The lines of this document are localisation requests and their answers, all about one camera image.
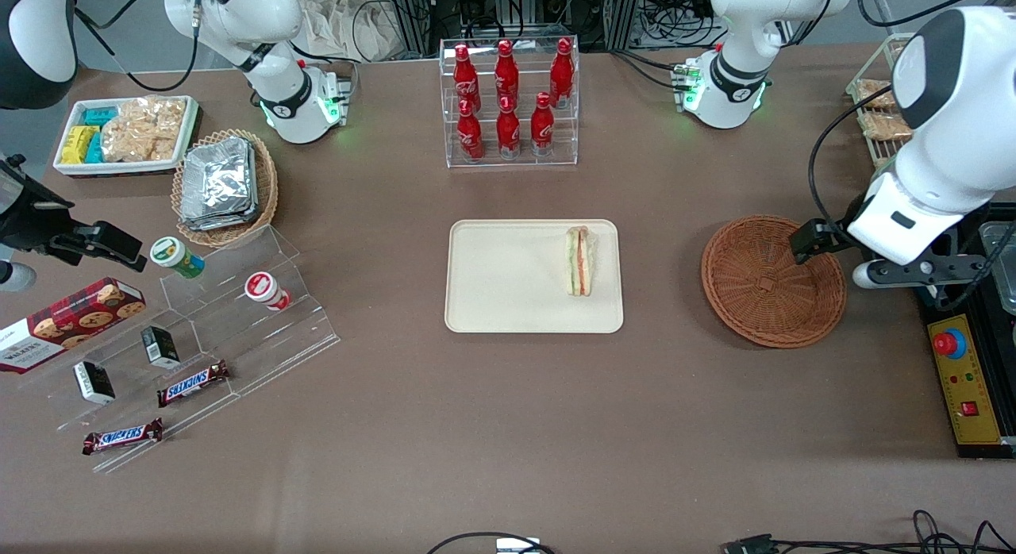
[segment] brown tablecloth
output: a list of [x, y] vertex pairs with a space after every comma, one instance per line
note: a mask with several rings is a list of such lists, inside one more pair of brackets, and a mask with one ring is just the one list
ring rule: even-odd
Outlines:
[[[716, 131], [606, 55], [582, 59], [573, 170], [449, 172], [435, 62], [362, 69], [350, 124], [288, 145], [236, 70], [180, 91], [202, 134], [264, 138], [281, 183], [275, 226], [342, 342], [110, 476], [45, 401], [0, 378], [0, 545], [17, 553], [424, 552], [454, 533], [537, 536], [562, 554], [711, 552], [784, 539], [901, 540], [926, 508], [949, 530], [1010, 535], [1016, 465], [954, 458], [928, 338], [905, 291], [852, 287], [824, 342], [757, 348], [713, 315], [700, 253], [723, 223], [816, 214], [815, 137], [875, 45], [790, 49], [765, 104]], [[665, 53], [679, 60], [687, 53]], [[172, 76], [147, 76], [149, 82]], [[74, 99], [138, 95], [84, 72]], [[872, 173], [859, 128], [818, 163], [833, 210]], [[170, 178], [45, 182], [146, 243], [175, 233]], [[625, 324], [612, 335], [457, 335], [442, 319], [448, 230], [460, 219], [604, 218], [621, 239]], [[106, 274], [21, 257], [36, 290], [0, 325]], [[858, 261], [842, 254], [847, 270]], [[491, 552], [481, 541], [460, 552]]]

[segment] coca-cola bottle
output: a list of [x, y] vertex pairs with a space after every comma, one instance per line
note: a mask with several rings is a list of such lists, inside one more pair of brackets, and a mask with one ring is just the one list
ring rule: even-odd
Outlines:
[[567, 108], [571, 101], [572, 77], [575, 75], [571, 48], [570, 38], [558, 41], [558, 55], [551, 64], [551, 106], [559, 110]]
[[501, 96], [498, 99], [498, 106], [501, 107], [501, 114], [498, 115], [498, 151], [501, 152], [501, 159], [511, 162], [518, 158], [522, 150], [518, 134], [518, 117], [515, 116], [515, 101], [511, 96]]
[[494, 80], [498, 100], [508, 96], [518, 106], [518, 65], [512, 57], [511, 41], [498, 43], [498, 63], [494, 66]]
[[468, 100], [472, 105], [472, 112], [479, 114], [480, 103], [480, 78], [477, 76], [477, 69], [469, 61], [469, 49], [464, 44], [455, 45], [455, 93], [458, 99]]
[[478, 164], [484, 159], [484, 137], [480, 132], [480, 120], [472, 116], [472, 102], [468, 100], [458, 101], [458, 140], [466, 163]]
[[536, 95], [536, 109], [530, 122], [532, 155], [545, 158], [554, 152], [554, 112], [551, 110], [551, 95], [541, 91]]

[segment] small black box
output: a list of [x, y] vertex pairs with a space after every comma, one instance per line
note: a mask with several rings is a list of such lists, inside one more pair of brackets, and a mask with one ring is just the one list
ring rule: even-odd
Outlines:
[[180, 365], [173, 335], [163, 328], [148, 326], [141, 330], [141, 343], [148, 352], [148, 363], [161, 368], [175, 368]]
[[87, 401], [105, 406], [116, 398], [109, 374], [96, 364], [91, 362], [74, 364], [74, 377], [77, 378], [77, 387], [81, 390], [81, 396]]

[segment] wicker basket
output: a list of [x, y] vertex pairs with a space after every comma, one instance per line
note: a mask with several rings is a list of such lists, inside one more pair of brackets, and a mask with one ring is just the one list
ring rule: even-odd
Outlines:
[[[211, 135], [200, 138], [194, 145], [210, 145], [231, 135], [243, 137], [254, 145], [257, 197], [261, 207], [261, 216], [253, 223], [212, 229], [211, 231], [191, 231], [182, 223], [178, 223], [177, 229], [180, 230], [180, 233], [194, 244], [213, 248], [226, 246], [268, 225], [271, 223], [271, 219], [275, 217], [275, 208], [278, 206], [278, 177], [275, 175], [275, 163], [271, 161], [271, 156], [268, 155], [268, 149], [264, 146], [264, 141], [261, 141], [257, 135], [248, 131], [229, 128], [226, 131], [216, 131]], [[177, 213], [177, 217], [180, 216], [180, 202], [183, 198], [183, 175], [184, 164], [180, 162], [177, 164], [176, 173], [173, 174], [173, 194], [170, 196], [170, 200], [173, 203], [173, 210]]]
[[823, 254], [799, 265], [790, 252], [798, 225], [779, 217], [734, 221], [702, 253], [702, 286], [723, 323], [769, 348], [803, 348], [825, 337], [846, 306], [839, 261]]

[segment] sandwich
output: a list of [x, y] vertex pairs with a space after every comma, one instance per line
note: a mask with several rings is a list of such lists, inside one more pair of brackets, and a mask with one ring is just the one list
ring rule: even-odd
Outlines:
[[568, 294], [589, 296], [592, 288], [592, 262], [589, 230], [572, 227], [568, 230], [566, 254], [568, 262]]

